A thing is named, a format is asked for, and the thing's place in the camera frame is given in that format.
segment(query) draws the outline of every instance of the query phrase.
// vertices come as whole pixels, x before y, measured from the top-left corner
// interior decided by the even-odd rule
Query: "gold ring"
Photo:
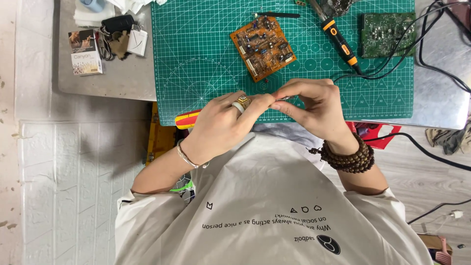
[[[249,107],[250,103],[252,103],[252,101],[250,100],[250,98],[248,98],[247,96],[244,96],[244,95],[240,96],[240,97],[236,100],[236,102],[239,102],[239,103],[242,105],[242,107],[243,107],[244,109],[247,109],[247,108]]]

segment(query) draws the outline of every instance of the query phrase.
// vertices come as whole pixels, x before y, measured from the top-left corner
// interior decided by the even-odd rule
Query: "white connector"
[[[453,210],[450,213],[451,216],[453,216],[455,219],[461,218],[463,216],[463,211],[462,210]]]

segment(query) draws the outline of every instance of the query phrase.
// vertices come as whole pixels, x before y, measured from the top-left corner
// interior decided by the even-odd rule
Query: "pink object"
[[[447,252],[447,239],[442,236],[439,236],[439,238],[442,241],[442,250],[436,252],[435,260],[442,265],[451,265],[451,255]]]

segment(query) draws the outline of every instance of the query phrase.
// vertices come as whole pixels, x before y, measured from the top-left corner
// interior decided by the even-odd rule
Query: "white tiled wall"
[[[18,0],[16,12],[23,264],[112,264],[116,200],[143,167],[150,110],[51,88],[54,2]]]
[[[145,128],[21,124],[24,264],[113,264],[116,201],[143,167]]]

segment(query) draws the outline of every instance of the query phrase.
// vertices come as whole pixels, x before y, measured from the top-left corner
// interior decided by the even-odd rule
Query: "silver bangle bracelet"
[[[178,150],[178,155],[183,158],[183,160],[185,162],[187,162],[188,164],[190,164],[192,167],[194,167],[195,169],[199,168],[199,167],[202,167],[202,168],[206,168],[208,165],[209,165],[209,161],[202,164],[202,165],[197,165],[193,162],[190,161],[190,159],[188,159],[188,157],[185,155],[185,153],[181,150],[181,147],[180,147],[180,143],[183,141],[183,139],[179,140],[177,142],[177,150]]]

